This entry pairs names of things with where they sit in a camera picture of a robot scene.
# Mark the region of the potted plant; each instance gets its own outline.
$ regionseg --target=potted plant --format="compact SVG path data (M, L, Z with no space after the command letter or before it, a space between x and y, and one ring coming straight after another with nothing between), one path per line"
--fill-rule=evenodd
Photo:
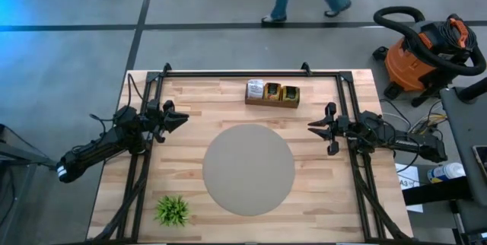
M165 196L158 200L156 217L161 225L183 226L188 221L188 202L182 196Z

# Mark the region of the wooden table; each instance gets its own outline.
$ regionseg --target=wooden table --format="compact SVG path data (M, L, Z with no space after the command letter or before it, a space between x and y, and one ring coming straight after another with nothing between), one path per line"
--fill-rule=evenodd
M352 72L360 110L380 114L371 71ZM147 72L130 73L142 92ZM299 107L289 109L245 105L248 79L164 79L162 102L173 100L177 111L188 113L190 118L176 131L166 134L164 144L154 142L138 241L363 241L345 141L339 138L340 152L328 156L328 143L307 131L309 122L324 117L324 107L328 102L336 102L340 114L336 81L333 78L264 78L265 82L301 88ZM125 83L119 106L122 107L127 100L128 87ZM138 108L140 103L132 90L132 105ZM351 111L352 105L349 103L347 106ZM202 179L202 161L210 142L224 129L244 123L261 124L280 134L294 155L296 169L294 185L285 201L278 208L253 217L234 215L217 205L206 191ZM412 236L392 153L377 149L371 156L380 203L401 230ZM121 154L105 164L88 237L99 234L120 207L129 159L128 153ZM163 227L154 220L156 202L165 195L182 195L189 202L187 226ZM127 233L132 229L132 216L133 210L129 212ZM369 205L368 216L376 237Z

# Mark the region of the black hose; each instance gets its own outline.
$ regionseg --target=black hose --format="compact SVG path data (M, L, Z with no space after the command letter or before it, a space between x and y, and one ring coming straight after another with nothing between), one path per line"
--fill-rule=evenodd
M413 29L406 26L405 24L388 20L384 17L384 15L396 13L412 16L416 22L423 21L425 19L423 14L416 8L412 8L409 6L392 6L388 8L382 8L379 11L375 12L374 21L377 24L380 24L391 30L395 30L404 35L409 44L411 44L411 47L415 50L418 56L422 57L422 59L425 59L426 61L438 68L448 70L457 75L474 76L481 74L485 71L485 59L483 54L480 52L478 46L476 46L470 54L473 67L454 64L432 53Z

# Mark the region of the concrete floor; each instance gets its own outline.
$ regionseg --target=concrete floor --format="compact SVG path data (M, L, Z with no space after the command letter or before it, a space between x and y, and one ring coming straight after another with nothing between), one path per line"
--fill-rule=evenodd
M137 24L143 0L0 0L0 25ZM274 0L151 0L147 24L258 22ZM427 19L440 21L458 13L466 21L487 20L485 0L352 0L353 6L336 19L323 19L322 0L291 0L290 21L372 21L372 14L390 5L411 5ZM481 50L487 53L487 27L474 27ZM0 123L59 159L73 145L86 143L100 132L89 113L110 116L115 110L134 31L63 31L0 33ZM248 29L145 31L135 69L372 68L377 91L387 85L384 67L371 60L379 46L399 34L384 28ZM480 77L458 78L468 85ZM396 101L411 121L426 114L429 105L410 109ZM387 104L385 112L394 111ZM401 122L390 120L398 129ZM458 154L447 124L445 134L451 161ZM410 154L397 161L409 163ZM429 164L418 160L418 164ZM22 206L19 225L8 244L50 244L86 237L100 166L92 167L71 184L38 168ZM423 215L410 214L415 236L450 241L453 225L442 205L428 205Z

